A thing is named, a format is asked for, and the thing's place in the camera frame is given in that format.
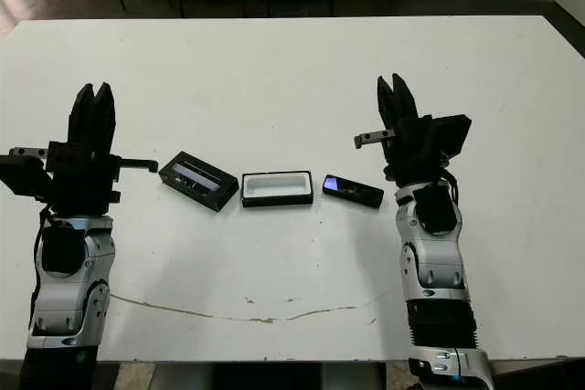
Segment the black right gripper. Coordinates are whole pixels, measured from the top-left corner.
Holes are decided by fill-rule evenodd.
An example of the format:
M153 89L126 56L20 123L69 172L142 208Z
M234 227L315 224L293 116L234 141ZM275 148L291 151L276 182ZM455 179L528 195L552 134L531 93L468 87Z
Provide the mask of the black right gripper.
M436 179L450 160L437 133L442 130L444 119L419 117L406 81L393 73L392 83L393 89L383 77L377 80L378 113L385 128L356 135L355 147L379 143L386 161L385 179L397 187Z

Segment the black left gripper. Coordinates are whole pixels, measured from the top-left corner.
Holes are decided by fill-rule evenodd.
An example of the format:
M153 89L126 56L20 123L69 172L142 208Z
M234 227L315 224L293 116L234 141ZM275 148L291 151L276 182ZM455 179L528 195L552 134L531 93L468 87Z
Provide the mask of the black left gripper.
M95 95L93 86L85 84L69 115L68 142L51 142L47 148L14 147L9 151L8 188L15 195L30 196L49 205L61 216L105 215L109 205L120 202L120 193L112 187L122 168L158 172L158 162L154 160L127 159L110 153L114 132L111 86L103 82Z

